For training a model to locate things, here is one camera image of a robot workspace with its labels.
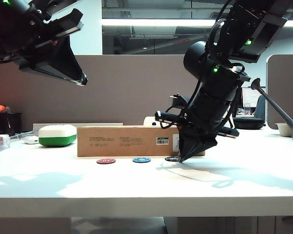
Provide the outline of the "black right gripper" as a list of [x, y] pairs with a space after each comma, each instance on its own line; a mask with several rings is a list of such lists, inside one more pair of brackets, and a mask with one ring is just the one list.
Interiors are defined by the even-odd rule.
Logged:
[[202, 153], [217, 145], [216, 137], [239, 136], [238, 130], [229, 124], [232, 115], [233, 105], [225, 106], [223, 109], [207, 112], [206, 109], [195, 111], [193, 107], [182, 108], [178, 114], [170, 113], [170, 109], [177, 105], [169, 107], [166, 111], [156, 111], [155, 119], [165, 126], [163, 129], [176, 126], [179, 134], [179, 153], [178, 161], [190, 159], [193, 156]]

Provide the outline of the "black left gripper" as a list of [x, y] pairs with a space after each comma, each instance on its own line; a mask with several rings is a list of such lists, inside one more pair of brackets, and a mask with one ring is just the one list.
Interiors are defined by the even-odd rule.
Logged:
[[49, 8], [30, 8], [26, 12], [29, 37], [26, 56], [31, 59], [20, 64], [24, 72], [70, 81], [79, 86], [88, 82], [70, 45], [70, 35], [82, 29], [83, 14], [74, 8], [69, 14], [51, 20]]

